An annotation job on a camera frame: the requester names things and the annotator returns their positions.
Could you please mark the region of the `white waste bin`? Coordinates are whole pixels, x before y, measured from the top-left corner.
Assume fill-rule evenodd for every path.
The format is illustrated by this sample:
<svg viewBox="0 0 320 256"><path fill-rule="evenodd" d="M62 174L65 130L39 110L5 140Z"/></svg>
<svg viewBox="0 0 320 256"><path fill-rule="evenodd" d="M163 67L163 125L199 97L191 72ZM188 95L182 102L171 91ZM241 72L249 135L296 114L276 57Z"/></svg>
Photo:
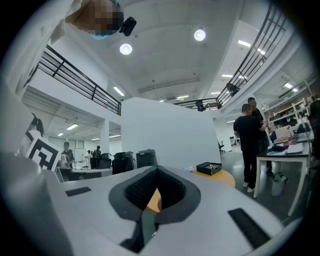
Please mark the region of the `white waste bin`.
<svg viewBox="0 0 320 256"><path fill-rule="evenodd" d="M287 182L288 178L286 176L280 173L274 175L272 179L271 195L274 197L279 196Z"/></svg>

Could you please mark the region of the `white wall shelf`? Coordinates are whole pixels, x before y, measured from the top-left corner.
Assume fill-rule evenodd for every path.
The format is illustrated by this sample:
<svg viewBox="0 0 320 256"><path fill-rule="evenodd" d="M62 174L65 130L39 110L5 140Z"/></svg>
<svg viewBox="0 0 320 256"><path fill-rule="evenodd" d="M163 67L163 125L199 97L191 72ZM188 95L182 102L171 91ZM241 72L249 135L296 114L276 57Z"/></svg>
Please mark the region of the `white wall shelf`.
<svg viewBox="0 0 320 256"><path fill-rule="evenodd" d="M277 129L287 126L291 126L292 130L296 132L302 121L310 124L309 114L309 102L306 97L294 98L273 109L265 110L264 116L268 121L269 135Z"/></svg>

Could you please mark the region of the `white curved partition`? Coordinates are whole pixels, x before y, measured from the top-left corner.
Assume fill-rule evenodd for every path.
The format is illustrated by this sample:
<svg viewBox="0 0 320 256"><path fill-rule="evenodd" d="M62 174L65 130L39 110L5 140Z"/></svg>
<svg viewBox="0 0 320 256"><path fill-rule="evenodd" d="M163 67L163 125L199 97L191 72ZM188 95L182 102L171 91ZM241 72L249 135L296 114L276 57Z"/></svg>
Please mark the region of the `white curved partition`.
<svg viewBox="0 0 320 256"><path fill-rule="evenodd" d="M121 105L124 151L155 150L159 165L176 169L221 162L214 121L207 113L139 97Z"/></svg>

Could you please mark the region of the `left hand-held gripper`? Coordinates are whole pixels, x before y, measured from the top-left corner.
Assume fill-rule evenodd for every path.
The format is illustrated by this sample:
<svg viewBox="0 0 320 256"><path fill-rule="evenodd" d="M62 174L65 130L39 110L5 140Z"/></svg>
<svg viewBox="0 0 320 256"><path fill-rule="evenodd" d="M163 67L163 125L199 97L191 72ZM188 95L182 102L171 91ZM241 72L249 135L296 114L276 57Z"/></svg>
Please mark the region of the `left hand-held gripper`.
<svg viewBox="0 0 320 256"><path fill-rule="evenodd" d="M42 170L55 171L58 161L61 159L62 150L38 134L26 132L30 146L26 152L26 158L38 164Z"/></svg>

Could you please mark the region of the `black balcony railing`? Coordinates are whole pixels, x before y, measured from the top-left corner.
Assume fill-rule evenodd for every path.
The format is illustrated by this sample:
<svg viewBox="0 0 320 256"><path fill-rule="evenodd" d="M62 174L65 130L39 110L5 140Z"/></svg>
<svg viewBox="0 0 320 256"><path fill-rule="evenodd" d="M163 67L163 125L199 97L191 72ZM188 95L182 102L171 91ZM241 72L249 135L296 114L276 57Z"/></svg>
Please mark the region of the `black balcony railing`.
<svg viewBox="0 0 320 256"><path fill-rule="evenodd" d="M76 68L51 46L47 45L45 47L37 68L112 113L118 116L121 115L122 106L120 101Z"/></svg>
<svg viewBox="0 0 320 256"><path fill-rule="evenodd" d="M219 96L216 97L218 109L234 97L265 64L281 41L287 27L288 22L285 15L275 4L270 3L260 30L248 53Z"/></svg>

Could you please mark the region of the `black hard case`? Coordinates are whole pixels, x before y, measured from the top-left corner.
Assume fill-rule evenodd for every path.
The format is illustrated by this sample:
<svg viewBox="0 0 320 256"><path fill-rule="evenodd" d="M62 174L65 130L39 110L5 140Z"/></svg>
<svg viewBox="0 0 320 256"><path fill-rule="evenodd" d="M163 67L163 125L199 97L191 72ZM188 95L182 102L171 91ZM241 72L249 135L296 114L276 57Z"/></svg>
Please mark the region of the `black hard case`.
<svg viewBox="0 0 320 256"><path fill-rule="evenodd" d="M137 168L147 166L157 166L158 161L156 157L156 151L154 149L141 150L136 153Z"/></svg>
<svg viewBox="0 0 320 256"><path fill-rule="evenodd" d="M137 168L137 163L132 151L118 152L113 156L111 163L112 174L117 175L132 171Z"/></svg>

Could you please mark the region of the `large black office chair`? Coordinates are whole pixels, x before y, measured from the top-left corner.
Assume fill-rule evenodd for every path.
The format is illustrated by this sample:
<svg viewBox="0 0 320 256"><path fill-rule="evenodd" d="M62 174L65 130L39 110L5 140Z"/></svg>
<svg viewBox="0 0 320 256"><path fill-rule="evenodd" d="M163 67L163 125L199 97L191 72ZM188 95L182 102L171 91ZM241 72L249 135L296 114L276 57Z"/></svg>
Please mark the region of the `large black office chair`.
<svg viewBox="0 0 320 256"><path fill-rule="evenodd" d="M312 153L320 160L320 98L314 100L309 106L309 122L313 131Z"/></svg>

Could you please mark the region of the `white desk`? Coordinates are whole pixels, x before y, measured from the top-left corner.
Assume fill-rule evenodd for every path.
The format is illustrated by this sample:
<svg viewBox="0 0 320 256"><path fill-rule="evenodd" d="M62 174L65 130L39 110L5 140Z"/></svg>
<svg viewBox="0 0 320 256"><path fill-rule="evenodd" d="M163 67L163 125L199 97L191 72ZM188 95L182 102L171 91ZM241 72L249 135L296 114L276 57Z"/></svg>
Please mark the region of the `white desk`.
<svg viewBox="0 0 320 256"><path fill-rule="evenodd" d="M261 161L301 163L298 187L287 214L287 216L290 217L295 211L298 201L300 199L300 196L302 194L304 182L305 182L307 173L309 171L310 157L311 157L311 146L308 142L302 142L302 152L298 152L298 153L257 154L256 155L256 180L255 180L255 189L254 189L253 197L256 199L260 192Z"/></svg>

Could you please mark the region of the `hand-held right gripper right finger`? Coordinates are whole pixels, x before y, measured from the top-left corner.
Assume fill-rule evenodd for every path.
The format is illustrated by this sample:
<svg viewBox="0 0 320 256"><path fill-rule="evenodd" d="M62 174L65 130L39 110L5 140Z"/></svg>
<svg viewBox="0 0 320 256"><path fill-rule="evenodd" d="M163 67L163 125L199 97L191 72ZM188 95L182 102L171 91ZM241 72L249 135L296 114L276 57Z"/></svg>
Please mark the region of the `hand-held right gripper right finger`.
<svg viewBox="0 0 320 256"><path fill-rule="evenodd" d="M170 171L194 183L201 200L183 222L161 225L143 248L144 256L242 256L253 247L229 215L243 209L270 237L284 228L267 208L241 191L220 181L171 168Z"/></svg>

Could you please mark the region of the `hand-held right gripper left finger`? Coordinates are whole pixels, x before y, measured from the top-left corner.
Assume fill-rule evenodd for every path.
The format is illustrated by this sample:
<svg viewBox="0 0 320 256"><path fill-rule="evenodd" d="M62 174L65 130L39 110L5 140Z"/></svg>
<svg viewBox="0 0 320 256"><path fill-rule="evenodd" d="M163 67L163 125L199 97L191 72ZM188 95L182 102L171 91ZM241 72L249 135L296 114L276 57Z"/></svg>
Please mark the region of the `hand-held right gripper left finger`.
<svg viewBox="0 0 320 256"><path fill-rule="evenodd" d="M109 201L111 189L146 170L134 169L100 178L60 182L46 171L48 192L63 225L73 256L137 256L122 247L132 237L136 223L122 219Z"/></svg>

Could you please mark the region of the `black open box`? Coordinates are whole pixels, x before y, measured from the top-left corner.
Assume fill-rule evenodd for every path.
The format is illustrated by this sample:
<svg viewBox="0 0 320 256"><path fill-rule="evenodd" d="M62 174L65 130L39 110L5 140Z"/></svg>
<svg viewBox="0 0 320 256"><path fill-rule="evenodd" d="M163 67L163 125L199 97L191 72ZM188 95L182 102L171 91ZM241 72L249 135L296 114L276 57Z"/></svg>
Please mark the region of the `black open box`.
<svg viewBox="0 0 320 256"><path fill-rule="evenodd" d="M219 172L222 169L221 163L215 163L215 162L204 162L201 164L198 164L196 166L196 171L205 175L212 176Z"/></svg>

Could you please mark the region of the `whiteboard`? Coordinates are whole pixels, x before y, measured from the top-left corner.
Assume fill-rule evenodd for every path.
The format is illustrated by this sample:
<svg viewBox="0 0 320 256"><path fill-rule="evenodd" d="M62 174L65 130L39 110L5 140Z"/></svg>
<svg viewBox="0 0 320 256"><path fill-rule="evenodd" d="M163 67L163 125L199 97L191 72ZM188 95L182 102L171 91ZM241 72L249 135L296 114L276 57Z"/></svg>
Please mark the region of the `whiteboard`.
<svg viewBox="0 0 320 256"><path fill-rule="evenodd" d="M76 164L86 161L87 151L84 148L75 148L73 150L74 162Z"/></svg>

